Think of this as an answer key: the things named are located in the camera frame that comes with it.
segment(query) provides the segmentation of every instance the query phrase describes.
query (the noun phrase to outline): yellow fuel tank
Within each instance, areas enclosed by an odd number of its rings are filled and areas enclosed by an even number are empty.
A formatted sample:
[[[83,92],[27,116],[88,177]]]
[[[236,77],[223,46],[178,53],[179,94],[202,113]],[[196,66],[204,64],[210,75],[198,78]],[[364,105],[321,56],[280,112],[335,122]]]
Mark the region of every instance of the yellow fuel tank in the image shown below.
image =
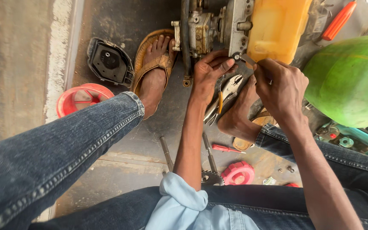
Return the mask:
[[[255,0],[247,54],[290,64],[308,21],[312,0]]]

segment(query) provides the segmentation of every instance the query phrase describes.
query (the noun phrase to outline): hand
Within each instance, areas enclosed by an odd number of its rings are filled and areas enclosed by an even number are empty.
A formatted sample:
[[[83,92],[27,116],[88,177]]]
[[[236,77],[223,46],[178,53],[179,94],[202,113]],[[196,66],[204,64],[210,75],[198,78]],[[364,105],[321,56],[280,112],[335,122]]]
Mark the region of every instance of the hand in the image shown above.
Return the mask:
[[[224,74],[235,72],[237,68],[235,60],[228,57],[228,50],[209,53],[194,66],[194,85],[191,96],[208,105],[214,95],[217,79]]]
[[[309,79],[298,68],[278,60],[260,60],[255,68],[256,93],[275,120],[281,126],[307,123],[302,100]]]

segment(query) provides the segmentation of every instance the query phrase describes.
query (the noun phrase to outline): foot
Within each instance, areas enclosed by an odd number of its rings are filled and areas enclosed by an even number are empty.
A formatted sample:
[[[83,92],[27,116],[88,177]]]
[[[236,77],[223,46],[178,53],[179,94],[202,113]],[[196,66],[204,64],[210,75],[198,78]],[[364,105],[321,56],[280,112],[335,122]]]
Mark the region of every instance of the foot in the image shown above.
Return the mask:
[[[146,55],[144,55],[143,59],[143,66],[163,55],[167,49],[170,59],[173,62],[177,55],[177,52],[173,51],[174,46],[174,39],[160,35],[160,37],[147,48]],[[166,72],[161,68],[155,68],[143,76],[139,98],[144,105],[144,119],[149,118],[156,112],[164,92],[166,81]]]
[[[261,127],[248,120],[249,109],[259,99],[256,93],[256,79],[252,75],[242,89],[237,101],[218,121],[222,133],[255,143]]]

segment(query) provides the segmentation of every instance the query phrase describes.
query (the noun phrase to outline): shirt sleeve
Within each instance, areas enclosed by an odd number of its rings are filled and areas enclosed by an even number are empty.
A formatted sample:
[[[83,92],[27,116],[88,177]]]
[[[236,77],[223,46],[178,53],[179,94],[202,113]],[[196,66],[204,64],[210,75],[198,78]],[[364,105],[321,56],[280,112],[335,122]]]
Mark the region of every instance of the shirt sleeve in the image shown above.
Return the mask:
[[[160,194],[163,197],[151,214],[146,230],[186,230],[208,203],[206,191],[196,191],[172,172],[161,180]]]

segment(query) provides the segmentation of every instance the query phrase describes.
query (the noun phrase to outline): plastic jerrycan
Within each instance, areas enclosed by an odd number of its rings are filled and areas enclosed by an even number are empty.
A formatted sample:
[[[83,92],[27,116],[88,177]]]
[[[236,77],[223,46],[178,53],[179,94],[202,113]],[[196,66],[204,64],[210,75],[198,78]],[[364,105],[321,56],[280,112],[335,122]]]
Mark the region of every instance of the plastic jerrycan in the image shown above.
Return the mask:
[[[337,123],[368,127],[368,36],[328,45],[303,70],[305,98]]]
[[[311,2],[255,0],[247,55],[254,61],[272,58],[290,64],[305,31]]]

